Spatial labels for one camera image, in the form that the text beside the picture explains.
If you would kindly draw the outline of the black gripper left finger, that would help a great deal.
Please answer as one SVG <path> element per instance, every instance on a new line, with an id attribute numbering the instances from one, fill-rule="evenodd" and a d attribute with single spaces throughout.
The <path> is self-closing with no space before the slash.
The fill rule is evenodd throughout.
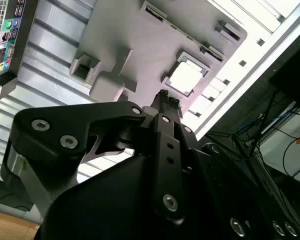
<path id="1" fill-rule="evenodd" d="M 130 101 L 29 108 L 12 123 L 1 175 L 44 218 L 69 189 L 132 157 L 180 157 L 180 101 L 161 90 Z"/>

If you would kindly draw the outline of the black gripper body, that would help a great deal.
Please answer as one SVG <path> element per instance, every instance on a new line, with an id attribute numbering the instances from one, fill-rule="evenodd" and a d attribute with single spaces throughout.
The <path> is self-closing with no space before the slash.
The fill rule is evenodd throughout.
<path id="1" fill-rule="evenodd" d="M 226 225 L 197 170 L 178 156 L 134 156 L 67 190 L 37 240 L 223 240 Z"/>

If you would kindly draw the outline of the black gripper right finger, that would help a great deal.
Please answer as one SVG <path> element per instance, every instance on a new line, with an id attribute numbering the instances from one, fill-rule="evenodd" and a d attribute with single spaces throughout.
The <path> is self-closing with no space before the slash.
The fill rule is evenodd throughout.
<path id="1" fill-rule="evenodd" d="M 255 156 L 247 171 L 214 142 L 200 146 L 176 124 L 181 143 L 190 235 L 200 240 L 300 240 L 300 218 Z"/>

